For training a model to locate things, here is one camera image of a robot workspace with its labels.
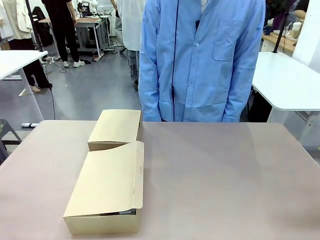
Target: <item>gray chair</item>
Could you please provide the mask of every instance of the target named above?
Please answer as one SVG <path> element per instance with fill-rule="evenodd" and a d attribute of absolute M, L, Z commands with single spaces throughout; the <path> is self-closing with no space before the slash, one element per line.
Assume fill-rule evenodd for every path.
<path fill-rule="evenodd" d="M 11 132 L 17 140 L 2 140 L 2 138 Z M 6 145 L 19 145 L 22 142 L 21 138 L 15 132 L 15 130 L 10 126 L 7 120 L 0 119 L 0 165 L 9 156 Z"/>

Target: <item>box lid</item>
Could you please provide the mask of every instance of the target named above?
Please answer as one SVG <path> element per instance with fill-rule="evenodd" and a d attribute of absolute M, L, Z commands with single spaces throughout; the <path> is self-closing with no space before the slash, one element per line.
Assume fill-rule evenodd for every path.
<path fill-rule="evenodd" d="M 140 110 L 103 110 L 88 140 L 89 143 L 131 143 L 137 140 Z"/>
<path fill-rule="evenodd" d="M 64 217 L 141 209 L 144 144 L 140 141 L 89 152 Z"/>

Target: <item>open cardboard box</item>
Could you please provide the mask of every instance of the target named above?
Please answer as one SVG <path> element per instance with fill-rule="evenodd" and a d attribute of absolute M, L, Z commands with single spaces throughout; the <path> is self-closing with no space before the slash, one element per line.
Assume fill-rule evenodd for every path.
<path fill-rule="evenodd" d="M 143 206 L 144 144 L 88 153 L 64 213 L 73 235 L 136 233 Z"/>
<path fill-rule="evenodd" d="M 113 149 L 140 139 L 140 110 L 103 110 L 88 140 L 90 151 Z"/>

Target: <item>workbench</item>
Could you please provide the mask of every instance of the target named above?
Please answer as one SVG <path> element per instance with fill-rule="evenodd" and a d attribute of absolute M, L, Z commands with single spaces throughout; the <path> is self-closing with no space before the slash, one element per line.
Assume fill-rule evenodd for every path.
<path fill-rule="evenodd" d="M 278 37 L 279 35 L 275 33 L 271 33 L 270 35 L 262 35 L 263 44 L 261 52 L 272 52 L 275 49 Z M 292 57 L 296 49 L 294 46 L 295 43 L 296 41 L 283 36 L 279 44 L 278 52 L 284 52 L 284 54 L 287 56 Z"/>
<path fill-rule="evenodd" d="M 276 123 L 143 122 L 139 232 L 71 236 L 95 124 L 43 121 L 0 166 L 1 239 L 319 240 L 320 168 Z"/>
<path fill-rule="evenodd" d="M 303 144 L 320 114 L 320 74 L 283 53 L 260 52 L 252 81 L 272 106 L 268 123 L 284 124 L 296 112 L 305 124 L 298 140 Z"/>
<path fill-rule="evenodd" d="M 0 51 L 0 81 L 5 77 L 18 72 L 24 83 L 30 105 L 32 106 L 37 120 L 41 122 L 44 120 L 40 108 L 37 104 L 34 93 L 32 92 L 28 83 L 27 77 L 23 67 L 37 61 L 41 57 L 47 55 L 47 51 L 34 51 L 34 50 L 3 50 Z"/>
<path fill-rule="evenodd" d="M 39 23 L 48 23 L 50 26 L 50 33 L 53 37 L 54 45 L 56 51 L 58 52 L 57 41 L 53 32 L 53 26 L 50 21 L 50 18 L 46 18 L 40 20 Z M 98 59 L 102 57 L 104 51 L 115 51 L 111 46 L 108 26 L 104 27 L 104 21 L 98 17 L 80 17 L 77 19 L 77 24 L 74 26 L 76 30 L 76 35 L 78 37 L 79 52 L 96 52 L 98 54 Z M 95 47 L 87 47 L 87 43 L 90 40 L 90 36 L 88 34 L 88 28 L 94 29 L 94 38 L 95 38 Z"/>

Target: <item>blue shirt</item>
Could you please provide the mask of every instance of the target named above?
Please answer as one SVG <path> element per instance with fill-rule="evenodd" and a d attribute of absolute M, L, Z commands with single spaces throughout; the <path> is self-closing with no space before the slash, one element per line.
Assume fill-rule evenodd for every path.
<path fill-rule="evenodd" d="M 258 59 L 265 0 L 148 0 L 139 97 L 145 121 L 238 122 Z"/>

